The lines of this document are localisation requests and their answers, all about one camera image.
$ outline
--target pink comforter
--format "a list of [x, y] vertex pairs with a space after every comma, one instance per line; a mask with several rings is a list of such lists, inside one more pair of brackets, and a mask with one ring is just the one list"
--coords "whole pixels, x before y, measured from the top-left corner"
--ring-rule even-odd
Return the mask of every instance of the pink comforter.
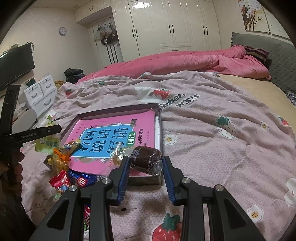
[[134, 59], [125, 63], [111, 64], [104, 69], [89, 74], [78, 83], [107, 75], [138, 78], [145, 72], [169, 74], [182, 70], [202, 72], [217, 71], [240, 77], [260, 79], [269, 77], [268, 69], [253, 56], [246, 55], [241, 45], [216, 51], [166, 52]]

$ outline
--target wardrobe drawer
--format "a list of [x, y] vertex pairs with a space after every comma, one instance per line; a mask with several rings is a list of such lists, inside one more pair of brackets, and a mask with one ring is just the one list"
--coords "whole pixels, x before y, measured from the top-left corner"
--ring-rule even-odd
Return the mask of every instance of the wardrobe drawer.
[[54, 103], [54, 99], [57, 93], [57, 88], [55, 87], [50, 93], [45, 97], [39, 99], [34, 104], [30, 105], [30, 108], [36, 111], [37, 118], [46, 111]]
[[34, 84], [33, 86], [24, 90], [22, 95], [20, 96], [20, 102], [27, 102], [29, 105], [36, 102], [38, 99], [42, 98], [43, 93], [40, 85]]
[[191, 51], [191, 47], [163, 47], [157, 48], [157, 53]]
[[44, 95], [46, 95], [55, 88], [54, 80], [51, 75], [47, 76], [46, 78], [43, 78], [38, 83]]

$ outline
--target white strawberry print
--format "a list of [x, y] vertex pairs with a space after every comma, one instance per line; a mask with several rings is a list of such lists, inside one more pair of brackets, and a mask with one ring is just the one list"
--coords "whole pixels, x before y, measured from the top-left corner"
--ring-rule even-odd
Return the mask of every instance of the white strawberry print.
[[235, 126], [228, 117], [220, 116], [218, 119], [216, 119], [215, 126], [222, 136], [228, 139], [235, 138], [236, 136]]

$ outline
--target clock face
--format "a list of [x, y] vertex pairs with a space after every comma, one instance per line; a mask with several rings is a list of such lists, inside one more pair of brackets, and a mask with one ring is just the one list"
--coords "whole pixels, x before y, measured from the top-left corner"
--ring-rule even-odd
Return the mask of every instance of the clock face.
[[61, 27], [59, 29], [59, 34], [62, 35], [62, 36], [65, 36], [67, 34], [67, 29], [64, 28], [64, 27]]

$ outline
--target pink book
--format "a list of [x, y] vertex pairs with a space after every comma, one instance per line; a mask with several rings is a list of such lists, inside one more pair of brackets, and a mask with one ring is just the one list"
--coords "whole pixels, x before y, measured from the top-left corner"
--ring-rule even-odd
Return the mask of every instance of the pink book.
[[[79, 120], [66, 143], [77, 139], [81, 140], [81, 145], [70, 157], [70, 168], [108, 176], [112, 169], [118, 167], [109, 159], [118, 142], [124, 147], [155, 147], [155, 112], [151, 109], [131, 115]], [[130, 176], [147, 174], [131, 169]]]

